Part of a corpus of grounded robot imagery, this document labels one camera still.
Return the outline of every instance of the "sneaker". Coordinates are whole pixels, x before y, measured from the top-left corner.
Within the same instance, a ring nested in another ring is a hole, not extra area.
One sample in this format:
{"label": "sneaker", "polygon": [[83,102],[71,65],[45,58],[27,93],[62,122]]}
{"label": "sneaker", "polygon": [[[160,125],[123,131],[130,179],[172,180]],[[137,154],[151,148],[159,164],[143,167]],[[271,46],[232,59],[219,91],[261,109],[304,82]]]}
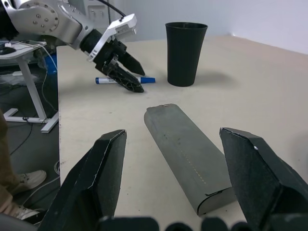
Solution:
{"label": "sneaker", "polygon": [[46,179],[46,172],[43,170],[17,175],[19,184],[8,191],[14,196],[39,186]]}
{"label": "sneaker", "polygon": [[14,214],[14,217],[16,217],[20,220],[24,220],[24,219],[27,219],[31,216],[38,214],[38,213],[39,213],[38,211],[28,209],[28,208],[25,208],[25,207],[19,205],[16,213]]}

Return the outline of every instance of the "blue marker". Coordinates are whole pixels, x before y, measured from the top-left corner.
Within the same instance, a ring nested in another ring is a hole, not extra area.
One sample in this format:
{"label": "blue marker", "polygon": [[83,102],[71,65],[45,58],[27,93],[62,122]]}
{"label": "blue marker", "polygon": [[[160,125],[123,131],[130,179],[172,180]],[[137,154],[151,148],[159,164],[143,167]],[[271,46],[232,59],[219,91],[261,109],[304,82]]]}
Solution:
{"label": "blue marker", "polygon": [[[137,77],[140,83],[155,83],[155,78],[150,77]],[[95,78],[96,84],[117,84],[113,79],[97,77]]]}

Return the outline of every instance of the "black plastic cup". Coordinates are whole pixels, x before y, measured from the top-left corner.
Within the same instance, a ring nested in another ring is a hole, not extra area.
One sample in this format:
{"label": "black plastic cup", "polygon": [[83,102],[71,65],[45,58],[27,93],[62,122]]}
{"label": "black plastic cup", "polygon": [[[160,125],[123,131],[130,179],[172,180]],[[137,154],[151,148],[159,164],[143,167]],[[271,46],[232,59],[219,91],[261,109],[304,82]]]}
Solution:
{"label": "black plastic cup", "polygon": [[207,25],[199,23],[166,24],[170,84],[178,87],[194,84],[207,28]]}

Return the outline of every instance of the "gray floor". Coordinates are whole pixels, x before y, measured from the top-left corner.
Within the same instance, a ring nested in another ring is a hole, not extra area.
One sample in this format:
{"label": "gray floor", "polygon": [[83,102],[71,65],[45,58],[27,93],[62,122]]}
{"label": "gray floor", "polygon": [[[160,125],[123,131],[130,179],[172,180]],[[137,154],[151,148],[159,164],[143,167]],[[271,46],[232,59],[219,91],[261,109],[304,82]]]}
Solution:
{"label": "gray floor", "polygon": [[[39,81],[36,83],[36,86],[41,96],[41,86],[45,77],[45,71],[34,67],[31,68],[31,73],[39,76]],[[48,76],[44,85],[44,93],[52,105],[58,108],[56,78],[57,76],[55,75]],[[42,97],[41,99],[47,116],[51,117],[54,114],[54,111],[48,104],[46,104],[46,102],[44,102]],[[11,86],[2,84],[0,85],[0,108],[5,112],[12,107],[17,107],[19,109],[17,114],[19,116],[37,116],[26,87],[12,89]],[[47,178],[44,183],[58,177],[53,170],[53,166],[59,160],[59,126],[56,125],[49,134],[43,134],[40,132],[42,127],[40,124],[30,125],[27,123],[8,123],[8,126],[10,152],[16,149],[25,140],[32,129],[29,138],[11,156],[14,171],[16,173],[27,173],[38,169],[45,170],[47,172]],[[48,209],[59,191],[59,188],[60,180],[56,180],[55,182],[43,187],[35,193],[27,203],[25,203],[25,207],[32,209]],[[21,193],[15,196],[14,200],[17,203],[22,204],[22,202],[34,190],[35,189],[26,193]]]}

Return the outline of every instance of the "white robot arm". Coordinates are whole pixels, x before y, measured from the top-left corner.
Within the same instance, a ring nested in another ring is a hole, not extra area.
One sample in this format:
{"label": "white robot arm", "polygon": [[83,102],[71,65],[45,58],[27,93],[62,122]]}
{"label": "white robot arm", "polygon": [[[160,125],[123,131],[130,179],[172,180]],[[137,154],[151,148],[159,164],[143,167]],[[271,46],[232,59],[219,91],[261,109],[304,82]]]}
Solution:
{"label": "white robot arm", "polygon": [[13,39],[19,33],[50,35],[73,49],[81,49],[96,69],[133,92],[143,92],[138,80],[118,66],[144,75],[140,63],[118,41],[136,33],[134,14],[112,22],[102,35],[93,23],[69,3],[59,0],[0,0],[0,38]]}

